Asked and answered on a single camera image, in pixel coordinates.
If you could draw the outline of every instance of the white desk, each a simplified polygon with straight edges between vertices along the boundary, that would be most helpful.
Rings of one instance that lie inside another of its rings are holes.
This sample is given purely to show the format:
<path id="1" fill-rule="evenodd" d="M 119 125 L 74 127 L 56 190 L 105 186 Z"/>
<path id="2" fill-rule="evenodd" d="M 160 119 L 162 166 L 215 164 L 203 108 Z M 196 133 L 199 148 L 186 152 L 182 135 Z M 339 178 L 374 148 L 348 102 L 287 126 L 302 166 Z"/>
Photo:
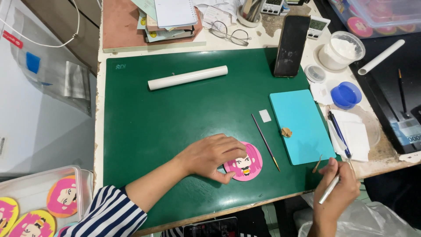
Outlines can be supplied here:
<path id="1" fill-rule="evenodd" d="M 308 6 L 312 9 L 310 11 L 311 15 L 320 16 L 319 11 L 317 10 L 313 1 L 311 1 Z M 229 32 L 233 32 L 236 29 L 243 29 L 248 32 L 249 36 L 252 37 L 252 40 L 249 40 L 248 47 L 239 46 L 233 44 L 231 41 L 226 39 L 218 38 L 208 30 L 203 30 L 200 34 L 203 34 L 206 38 L 207 45 L 199 47 L 188 47 L 188 48 L 173 48 L 173 49 L 162 49 L 162 50 L 153 50 L 153 51 L 136 51 L 136 52 L 125 52 L 125 53 L 103 53 L 102 51 L 102 33 L 103 25 L 100 27 L 100 41 L 99 41 L 99 56 L 98 56 L 98 85 L 97 85 L 97 95 L 96 95 L 96 124 L 95 124 L 95 159 L 94 159 L 94 185 L 95 193 L 100 187 L 103 186 L 103 150 L 104 150 L 104 100 L 105 100 L 105 80 L 106 80 L 106 59 L 114 57 L 132 57 L 132 56 L 142 56 L 142 55 L 153 55 L 153 54 L 170 54 L 170 53 L 179 53 L 179 52 L 192 52 L 192 51 L 212 51 L 212 50 L 230 50 L 230 49 L 246 49 L 246 48 L 265 48 L 265 47 L 278 47 L 279 38 L 281 29 L 275 32 L 274 37 L 270 37 L 265 33 L 265 29 L 262 25 L 256 28 L 246 28 L 237 24 L 236 26 L 228 27 Z M 301 61 L 302 68 L 305 68 L 308 64 L 316 63 L 313 52 L 314 50 L 322 44 L 328 42 L 330 37 L 329 31 L 325 31 L 323 35 L 318 40 L 307 39 L 303 58 Z M 358 85 L 355 77 L 353 76 L 351 70 L 347 68 L 341 73 L 330 73 L 327 72 L 328 80 L 336 80 L 339 84 L 342 81 L 350 81 Z M 374 115 L 370 104 L 367 101 L 365 95 L 362 97 L 362 101 L 358 104 L 365 111 L 369 111 Z M 410 155 L 402 156 L 401 159 L 404 159 Z M 353 162 L 356 174 L 358 178 L 366 178 L 369 176 L 378 175 L 381 173 L 402 169 L 404 167 L 412 166 L 420 163 L 421 155 L 415 163 L 400 161 L 399 156 L 391 147 L 391 144 L 384 136 L 382 131 L 382 137 L 380 143 L 371 149 L 369 155 L 369 162 Z M 264 203 L 272 202 L 275 200 L 283 199 L 285 197 L 279 197 L 273 200 L 267 200 L 265 202 L 256 203 L 248 205 L 247 207 L 239 207 L 238 210 L 250 208 L 255 205 L 262 205 Z"/>

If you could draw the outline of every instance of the person's right hand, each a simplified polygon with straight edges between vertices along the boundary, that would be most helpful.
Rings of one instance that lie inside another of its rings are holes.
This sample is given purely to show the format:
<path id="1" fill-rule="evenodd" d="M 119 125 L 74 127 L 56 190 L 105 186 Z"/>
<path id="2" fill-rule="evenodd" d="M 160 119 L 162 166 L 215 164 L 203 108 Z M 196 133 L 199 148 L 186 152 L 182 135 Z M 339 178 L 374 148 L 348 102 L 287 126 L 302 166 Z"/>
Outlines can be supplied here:
<path id="1" fill-rule="evenodd" d="M 174 159 L 181 162 L 185 175 L 197 174 L 227 184 L 235 172 L 223 174 L 217 168 L 227 161 L 246 156 L 244 144 L 221 133 L 190 144 Z"/>
<path id="2" fill-rule="evenodd" d="M 338 162 L 332 157 L 329 163 L 319 170 L 319 173 L 324 176 L 314 191 L 313 225 L 324 233 L 321 236 L 335 236 L 336 222 L 345 209 L 360 195 L 361 183 L 356 179 L 354 171 L 347 162 Z M 320 204 L 320 198 L 337 173 L 339 173 L 339 183 L 324 203 Z"/>

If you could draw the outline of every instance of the white cable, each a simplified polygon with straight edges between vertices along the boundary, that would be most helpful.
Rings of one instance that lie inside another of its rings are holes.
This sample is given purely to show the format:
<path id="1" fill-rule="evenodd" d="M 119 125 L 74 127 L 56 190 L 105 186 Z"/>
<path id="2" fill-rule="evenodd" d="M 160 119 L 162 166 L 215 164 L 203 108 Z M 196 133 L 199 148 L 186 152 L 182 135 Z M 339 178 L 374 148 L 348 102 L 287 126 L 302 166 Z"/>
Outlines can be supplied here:
<path id="1" fill-rule="evenodd" d="M 76 5 L 76 2 L 75 2 L 75 0 L 72 0 L 72 2 L 73 2 L 73 4 L 75 5 L 75 8 L 76 8 L 76 11 L 77 11 L 77 30 L 76 30 L 76 33 L 72 36 L 72 38 L 69 40 L 69 41 L 67 41 L 66 43 L 64 43 L 64 44 L 62 44 L 62 45 L 60 45 L 60 46 L 51 46 L 51 45 L 45 45 L 45 44 L 40 44 L 40 43 L 37 43 L 37 42 L 34 42 L 34 41 L 32 41 L 32 40 L 30 40 L 30 39 L 28 39 L 26 36 L 24 36 L 23 34 L 21 34 L 21 33 L 19 33 L 17 30 L 15 30 L 13 27 L 11 27 L 9 24 L 7 24 L 5 21 L 3 21 L 3 19 L 1 19 L 0 18 L 0 21 L 2 21 L 5 25 L 7 25 L 8 27 L 10 27 L 14 32 L 16 32 L 18 35 L 20 35 L 20 36 L 22 36 L 22 37 L 24 37 L 25 39 L 27 39 L 27 40 L 29 40 L 29 41 L 31 41 L 32 43 L 35 43 L 35 44 L 37 44 L 37 45 L 41 45 L 41 46 L 46 46 L 46 47 L 51 47 L 51 48 L 60 48 L 60 47 L 63 47 L 63 46 L 65 46 L 66 44 L 68 44 L 68 43 L 70 43 L 76 36 L 77 36 L 77 34 L 79 33 L 79 26 L 80 26 L 80 13 L 79 13 L 79 9 L 77 8 L 77 5 Z"/>

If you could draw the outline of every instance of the smartphone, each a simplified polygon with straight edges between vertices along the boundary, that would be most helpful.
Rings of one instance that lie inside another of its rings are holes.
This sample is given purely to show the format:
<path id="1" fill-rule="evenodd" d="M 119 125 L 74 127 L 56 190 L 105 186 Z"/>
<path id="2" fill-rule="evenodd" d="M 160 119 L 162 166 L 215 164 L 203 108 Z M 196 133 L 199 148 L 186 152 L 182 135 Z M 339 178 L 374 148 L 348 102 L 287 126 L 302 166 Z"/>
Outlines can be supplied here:
<path id="1" fill-rule="evenodd" d="M 295 77 L 298 74 L 310 20 L 310 16 L 285 17 L 273 72 L 275 77 Z"/>
<path id="2" fill-rule="evenodd" d="M 183 228 L 184 237 L 240 237 L 237 218 L 230 217 L 214 221 L 191 224 Z"/>

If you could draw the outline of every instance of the pvc pipe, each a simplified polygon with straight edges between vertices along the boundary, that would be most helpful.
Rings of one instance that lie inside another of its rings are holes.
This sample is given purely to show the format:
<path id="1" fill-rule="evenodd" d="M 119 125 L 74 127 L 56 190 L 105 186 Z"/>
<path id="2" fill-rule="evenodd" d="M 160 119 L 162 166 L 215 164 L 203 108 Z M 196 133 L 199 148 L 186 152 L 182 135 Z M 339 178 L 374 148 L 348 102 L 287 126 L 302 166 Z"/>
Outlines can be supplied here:
<path id="1" fill-rule="evenodd" d="M 161 89 L 164 87 L 175 86 L 184 84 L 192 81 L 199 81 L 211 77 L 221 76 L 228 74 L 228 68 L 226 66 L 214 67 L 205 70 L 200 70 L 191 73 L 185 73 L 180 75 L 174 75 L 148 81 L 149 89 L 151 91 Z"/>
<path id="2" fill-rule="evenodd" d="M 373 69 L 379 63 L 381 63 L 383 60 L 385 60 L 387 57 L 389 57 L 393 52 L 395 52 L 403 44 L 405 44 L 405 40 L 396 41 L 394 44 L 392 44 L 390 47 L 388 47 L 385 51 L 383 51 L 381 54 L 379 54 L 377 57 L 375 57 L 373 60 L 371 60 L 369 63 L 367 63 L 364 67 L 360 68 L 358 70 L 358 74 L 360 74 L 360 75 L 367 74 L 371 69 Z"/>

